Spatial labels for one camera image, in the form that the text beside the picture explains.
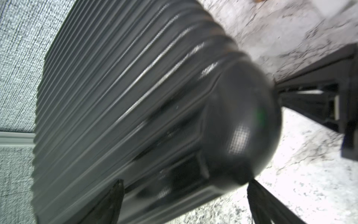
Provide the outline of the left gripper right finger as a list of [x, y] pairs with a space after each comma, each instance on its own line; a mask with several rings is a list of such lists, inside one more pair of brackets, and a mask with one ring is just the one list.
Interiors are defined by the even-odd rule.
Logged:
[[256, 224], [304, 224], [305, 222], [253, 179], [248, 184], [248, 202]]

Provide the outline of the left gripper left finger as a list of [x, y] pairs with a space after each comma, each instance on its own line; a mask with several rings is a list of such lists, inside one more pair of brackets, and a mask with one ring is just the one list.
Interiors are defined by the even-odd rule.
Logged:
[[124, 181], [118, 179], [79, 224], [116, 224], [124, 196]]

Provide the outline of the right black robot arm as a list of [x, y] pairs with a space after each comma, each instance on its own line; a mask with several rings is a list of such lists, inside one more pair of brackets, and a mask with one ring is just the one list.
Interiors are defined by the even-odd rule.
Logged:
[[282, 106], [344, 135], [341, 156], [358, 159], [358, 44], [277, 82]]

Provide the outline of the black ribbed hard-shell suitcase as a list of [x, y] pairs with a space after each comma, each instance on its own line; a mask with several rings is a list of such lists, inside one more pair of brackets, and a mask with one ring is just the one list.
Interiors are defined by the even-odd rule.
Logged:
[[274, 85], [198, 1], [76, 1], [38, 86], [32, 206], [76, 223], [116, 181], [120, 224], [245, 185], [278, 146]]

